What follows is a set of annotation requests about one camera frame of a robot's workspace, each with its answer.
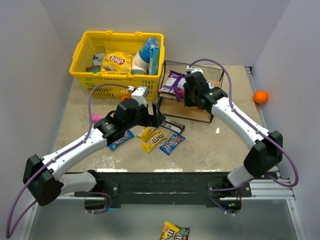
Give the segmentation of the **brown chocolate bar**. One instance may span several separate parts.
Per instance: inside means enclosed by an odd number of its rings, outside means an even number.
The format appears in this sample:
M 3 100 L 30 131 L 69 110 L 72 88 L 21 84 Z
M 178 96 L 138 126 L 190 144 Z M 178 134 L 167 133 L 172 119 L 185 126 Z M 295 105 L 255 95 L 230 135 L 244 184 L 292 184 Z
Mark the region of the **brown chocolate bar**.
M 185 130 L 185 125 L 180 124 L 174 120 L 171 120 L 169 118 L 166 118 L 160 125 L 161 127 L 164 127 L 166 129 L 169 129 L 171 131 L 174 131 L 176 133 L 181 134 Z

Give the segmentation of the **purple Fox's berries bag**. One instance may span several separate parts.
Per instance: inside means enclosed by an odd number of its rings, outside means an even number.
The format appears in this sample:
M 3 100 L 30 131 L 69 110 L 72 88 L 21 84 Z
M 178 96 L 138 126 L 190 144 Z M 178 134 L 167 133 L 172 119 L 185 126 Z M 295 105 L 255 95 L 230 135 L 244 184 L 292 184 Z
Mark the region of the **purple Fox's berries bag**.
M 208 90 L 201 90 L 200 94 L 197 97 L 197 107 L 200 110 L 205 110 L 208 113 L 211 113 L 212 106 L 214 104 L 213 92 L 212 89 L 215 87 L 211 82 L 206 81 Z

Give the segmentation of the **purple candy bag back side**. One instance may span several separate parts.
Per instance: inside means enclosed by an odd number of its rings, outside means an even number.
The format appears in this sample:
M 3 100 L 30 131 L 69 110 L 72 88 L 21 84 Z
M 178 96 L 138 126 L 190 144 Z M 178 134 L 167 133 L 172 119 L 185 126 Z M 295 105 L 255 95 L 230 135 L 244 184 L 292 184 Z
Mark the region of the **purple candy bag back side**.
M 186 74 L 171 70 L 158 92 L 176 96 L 177 102 L 180 102 L 185 98 L 184 84 L 186 83 L 186 76 Z

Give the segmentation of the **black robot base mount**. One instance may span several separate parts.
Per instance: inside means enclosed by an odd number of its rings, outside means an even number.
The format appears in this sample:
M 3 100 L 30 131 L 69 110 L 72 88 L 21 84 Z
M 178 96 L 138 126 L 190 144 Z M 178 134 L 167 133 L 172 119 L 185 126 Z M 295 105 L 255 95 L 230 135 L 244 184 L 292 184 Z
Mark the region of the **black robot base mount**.
M 85 197 L 87 210 L 122 205 L 205 205 L 221 204 L 232 213 L 242 207 L 241 200 L 252 195 L 249 183 L 233 187 L 227 172 L 94 172 L 98 184 Z

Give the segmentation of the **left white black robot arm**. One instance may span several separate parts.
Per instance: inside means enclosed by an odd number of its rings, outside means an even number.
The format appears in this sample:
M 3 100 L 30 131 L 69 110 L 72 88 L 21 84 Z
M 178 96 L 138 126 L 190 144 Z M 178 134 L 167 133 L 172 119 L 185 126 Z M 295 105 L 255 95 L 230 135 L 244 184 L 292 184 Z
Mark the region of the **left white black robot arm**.
M 90 126 L 81 138 L 49 155 L 36 154 L 26 161 L 23 183 L 40 206 L 53 202 L 68 189 L 74 192 L 90 192 L 97 185 L 91 172 L 77 174 L 75 183 L 63 179 L 64 174 L 89 155 L 106 148 L 123 138 L 125 132 L 135 126 L 159 127 L 166 119 L 156 102 L 153 113 L 148 105 L 127 98 L 110 111 L 103 119 Z

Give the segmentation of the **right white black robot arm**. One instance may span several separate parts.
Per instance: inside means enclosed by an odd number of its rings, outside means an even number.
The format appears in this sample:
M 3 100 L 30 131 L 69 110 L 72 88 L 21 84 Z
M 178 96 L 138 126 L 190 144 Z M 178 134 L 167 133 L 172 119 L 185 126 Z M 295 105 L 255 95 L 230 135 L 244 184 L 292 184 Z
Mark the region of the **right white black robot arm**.
M 283 159 L 279 148 L 283 136 L 278 131 L 270 132 L 243 113 L 219 87 L 211 88 L 201 71 L 192 70 L 186 77 L 184 105 L 205 110 L 223 121 L 249 149 L 243 164 L 227 175 L 230 185 L 238 187 L 244 182 L 258 178 Z

